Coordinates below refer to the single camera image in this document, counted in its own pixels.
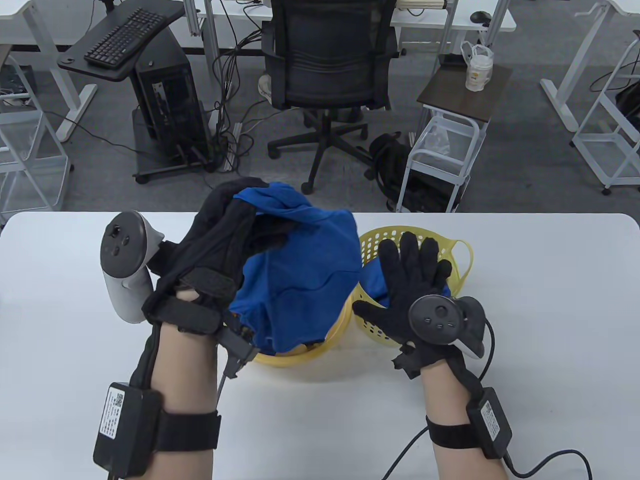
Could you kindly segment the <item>person's right hand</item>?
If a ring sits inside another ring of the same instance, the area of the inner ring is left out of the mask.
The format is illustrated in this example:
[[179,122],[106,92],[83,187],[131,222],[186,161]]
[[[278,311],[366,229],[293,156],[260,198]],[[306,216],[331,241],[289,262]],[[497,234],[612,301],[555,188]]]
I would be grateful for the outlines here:
[[441,295],[451,276],[452,265],[446,259],[438,259],[439,251],[434,238],[426,238],[419,246],[418,238],[411,231],[402,234],[398,246],[393,240],[382,240],[378,258],[390,304],[387,308],[366,301],[352,304],[354,314],[400,345],[400,355],[392,362],[394,368],[403,370],[410,380],[418,377],[422,368],[439,361],[463,362],[458,348],[421,340],[409,323],[412,304],[425,295]]

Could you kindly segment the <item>person's left hand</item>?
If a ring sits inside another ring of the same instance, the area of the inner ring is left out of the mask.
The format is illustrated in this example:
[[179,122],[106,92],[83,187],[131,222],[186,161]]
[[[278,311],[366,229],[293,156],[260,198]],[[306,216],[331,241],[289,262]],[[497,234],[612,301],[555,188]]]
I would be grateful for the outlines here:
[[294,221],[258,214],[256,206],[238,197],[246,189],[267,187],[256,177],[218,185],[183,240],[160,249],[157,285],[141,308],[150,324],[213,335],[229,322],[246,262],[281,249],[295,228]]

